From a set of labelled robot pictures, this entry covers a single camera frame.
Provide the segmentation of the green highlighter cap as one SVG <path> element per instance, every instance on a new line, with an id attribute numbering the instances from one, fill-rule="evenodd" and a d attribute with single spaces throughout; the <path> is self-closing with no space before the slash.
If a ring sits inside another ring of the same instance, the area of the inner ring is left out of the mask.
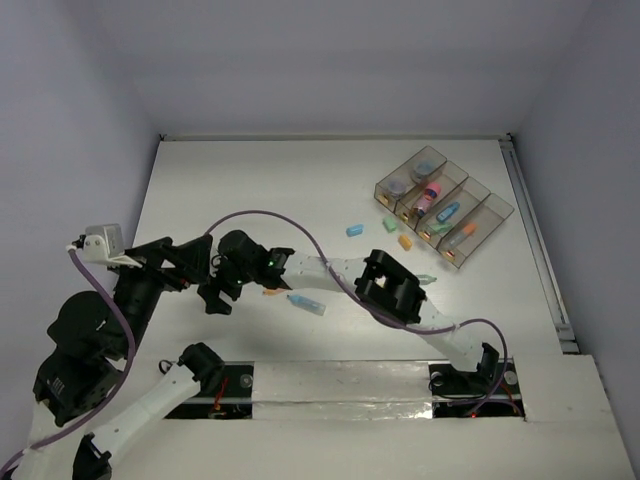
<path id="1" fill-rule="evenodd" d="M 392 216 L 385 217 L 382 224 L 388 233 L 393 233 L 397 230 L 397 223 Z"/>

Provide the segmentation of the green capped highlighter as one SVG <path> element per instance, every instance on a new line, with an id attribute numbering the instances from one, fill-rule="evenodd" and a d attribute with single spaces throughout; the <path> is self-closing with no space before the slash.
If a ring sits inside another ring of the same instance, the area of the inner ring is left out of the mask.
<path id="1" fill-rule="evenodd" d="M 453 228 L 453 226 L 448 223 L 436 223 L 436 224 L 426 224 L 423 227 L 422 232 L 427 236 L 430 237 L 432 235 L 440 235 L 440 236 L 444 236 L 446 235 L 451 229 Z"/>

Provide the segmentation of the pink cap glue bottle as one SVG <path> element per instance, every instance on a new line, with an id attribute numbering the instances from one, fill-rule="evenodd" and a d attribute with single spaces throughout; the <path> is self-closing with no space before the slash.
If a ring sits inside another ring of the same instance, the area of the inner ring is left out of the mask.
<path id="1" fill-rule="evenodd" d="M 412 209 L 422 214 L 426 213 L 441 193 L 441 186 L 437 182 L 430 182 L 426 185 L 421 197 L 418 198 Z"/>

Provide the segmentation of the blue correction tape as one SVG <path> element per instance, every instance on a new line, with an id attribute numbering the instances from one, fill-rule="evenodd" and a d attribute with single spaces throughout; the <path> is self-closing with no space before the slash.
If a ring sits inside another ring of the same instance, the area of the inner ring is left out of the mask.
<path id="1" fill-rule="evenodd" d="M 447 223 L 449 219 L 459 210 L 459 208 L 459 202 L 452 202 L 437 214 L 436 220 L 439 223 Z"/>

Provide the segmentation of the orange tip grey highlighter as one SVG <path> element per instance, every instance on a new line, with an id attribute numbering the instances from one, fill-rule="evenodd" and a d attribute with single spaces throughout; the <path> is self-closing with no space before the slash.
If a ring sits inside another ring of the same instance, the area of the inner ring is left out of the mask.
<path id="1" fill-rule="evenodd" d="M 456 248 L 460 243 L 464 242 L 467 237 L 468 237 L 468 234 L 464 230 L 461 230 L 461 231 L 457 232 L 449 240 L 448 247 L 449 248 Z"/>

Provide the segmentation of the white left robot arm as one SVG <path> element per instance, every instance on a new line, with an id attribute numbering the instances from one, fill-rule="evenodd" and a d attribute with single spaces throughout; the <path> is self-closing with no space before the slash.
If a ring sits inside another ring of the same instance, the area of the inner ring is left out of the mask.
<path id="1" fill-rule="evenodd" d="M 27 446 L 1 468 L 4 479 L 109 479 L 117 457 L 179 403 L 209 395 L 224 361 L 204 343 L 188 346 L 157 386 L 114 424 L 89 424 L 117 395 L 163 292 L 206 286 L 213 239 L 182 245 L 164 237 L 126 249 L 107 225 L 66 248 L 91 284 L 70 297 L 47 333 L 55 344 L 39 367 Z"/>

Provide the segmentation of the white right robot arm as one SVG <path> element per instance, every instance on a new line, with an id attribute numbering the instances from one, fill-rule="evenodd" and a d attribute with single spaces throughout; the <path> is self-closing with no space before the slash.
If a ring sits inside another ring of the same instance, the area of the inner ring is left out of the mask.
<path id="1" fill-rule="evenodd" d="M 462 384 L 482 392 L 497 378 L 499 352 L 463 330 L 463 320 L 440 312 L 416 275 L 388 253 L 328 259 L 291 248 L 266 249 L 245 232 L 220 239 L 210 276 L 198 287 L 208 314 L 231 313 L 222 294 L 235 301 L 246 284 L 287 291 L 315 289 L 345 293 L 379 322 L 416 334 L 460 372 Z"/>

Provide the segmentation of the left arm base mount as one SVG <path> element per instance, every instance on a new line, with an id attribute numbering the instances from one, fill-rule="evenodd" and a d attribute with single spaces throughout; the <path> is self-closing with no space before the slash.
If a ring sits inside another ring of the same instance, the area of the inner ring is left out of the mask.
<path id="1" fill-rule="evenodd" d="M 171 410 L 172 420 L 247 420 L 253 417 L 253 363 L 228 364 L 219 384 Z"/>

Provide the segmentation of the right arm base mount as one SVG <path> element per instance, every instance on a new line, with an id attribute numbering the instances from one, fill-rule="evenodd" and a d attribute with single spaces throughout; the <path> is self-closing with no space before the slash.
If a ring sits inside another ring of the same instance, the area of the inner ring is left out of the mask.
<path id="1" fill-rule="evenodd" d="M 447 363 L 429 366 L 434 418 L 525 417 L 514 361 L 499 358 L 487 343 L 483 348 L 475 372 L 461 372 Z"/>

